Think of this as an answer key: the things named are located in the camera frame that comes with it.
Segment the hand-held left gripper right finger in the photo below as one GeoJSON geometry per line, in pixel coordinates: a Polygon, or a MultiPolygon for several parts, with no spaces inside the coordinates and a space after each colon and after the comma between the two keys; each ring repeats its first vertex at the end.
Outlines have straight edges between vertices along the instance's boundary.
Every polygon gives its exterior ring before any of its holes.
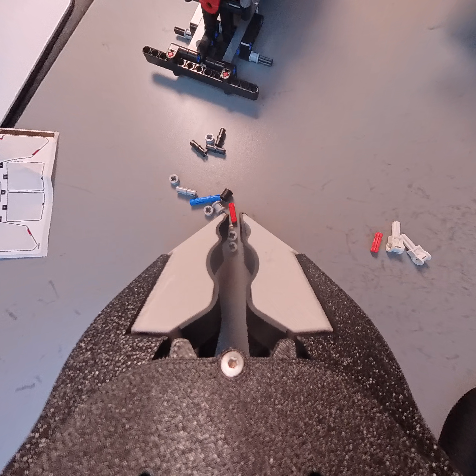
{"type": "Polygon", "coordinates": [[[280,331],[333,332],[299,261],[298,253],[245,213],[240,215],[250,310],[280,331]]]}

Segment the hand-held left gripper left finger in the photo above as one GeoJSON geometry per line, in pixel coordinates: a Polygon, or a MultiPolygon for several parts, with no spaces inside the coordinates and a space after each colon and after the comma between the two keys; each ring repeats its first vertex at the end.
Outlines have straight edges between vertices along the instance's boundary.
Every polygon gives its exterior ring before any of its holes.
{"type": "Polygon", "coordinates": [[[132,325],[132,334],[171,336],[212,310],[228,231],[228,215],[218,215],[167,255],[132,325]]]}

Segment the cluster of small lego pieces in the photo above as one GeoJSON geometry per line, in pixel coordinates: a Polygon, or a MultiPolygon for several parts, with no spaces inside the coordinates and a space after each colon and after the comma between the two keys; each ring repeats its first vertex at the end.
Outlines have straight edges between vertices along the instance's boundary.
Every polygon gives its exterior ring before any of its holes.
{"type": "MultiPolygon", "coordinates": [[[[191,148],[201,155],[203,158],[207,157],[208,152],[225,155],[226,150],[223,147],[226,136],[226,129],[220,128],[218,134],[214,136],[211,133],[205,135],[205,146],[202,147],[197,141],[190,141],[191,148]]],[[[179,176],[171,174],[169,176],[170,185],[176,190],[177,194],[189,197],[189,203],[192,207],[203,206],[204,215],[212,217],[213,215],[225,215],[227,213],[229,218],[229,203],[233,196],[229,188],[225,188],[220,194],[213,194],[199,197],[198,192],[189,187],[182,187],[179,185],[179,176]]],[[[238,223],[233,226],[229,218],[228,241],[230,252],[235,252],[238,249],[238,223]]]]}

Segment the white lego monster truck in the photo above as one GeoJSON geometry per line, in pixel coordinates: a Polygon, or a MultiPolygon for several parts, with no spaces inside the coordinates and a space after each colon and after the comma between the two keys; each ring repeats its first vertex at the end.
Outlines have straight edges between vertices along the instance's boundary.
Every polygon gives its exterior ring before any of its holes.
{"type": "Polygon", "coordinates": [[[200,0],[188,28],[175,27],[178,38],[187,45],[171,43],[165,51],[145,46],[146,60],[186,76],[250,100],[259,97],[259,86],[238,77],[233,59],[273,65],[273,60],[253,50],[264,22],[259,14],[259,1],[200,0]]]}

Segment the white sticker sheet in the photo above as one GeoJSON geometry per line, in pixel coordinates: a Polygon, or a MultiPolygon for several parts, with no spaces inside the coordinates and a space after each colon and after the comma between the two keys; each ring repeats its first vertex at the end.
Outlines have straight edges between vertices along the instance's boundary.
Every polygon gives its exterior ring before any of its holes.
{"type": "Polygon", "coordinates": [[[59,133],[0,130],[0,258],[46,257],[59,133]]]}

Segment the black wrist rest pad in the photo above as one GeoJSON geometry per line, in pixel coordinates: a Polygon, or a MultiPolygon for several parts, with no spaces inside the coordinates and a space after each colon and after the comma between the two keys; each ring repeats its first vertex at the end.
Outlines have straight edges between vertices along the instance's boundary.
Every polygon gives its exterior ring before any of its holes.
{"type": "Polygon", "coordinates": [[[443,424],[439,445],[458,467],[475,465],[476,389],[465,393],[450,410],[443,424]]]}

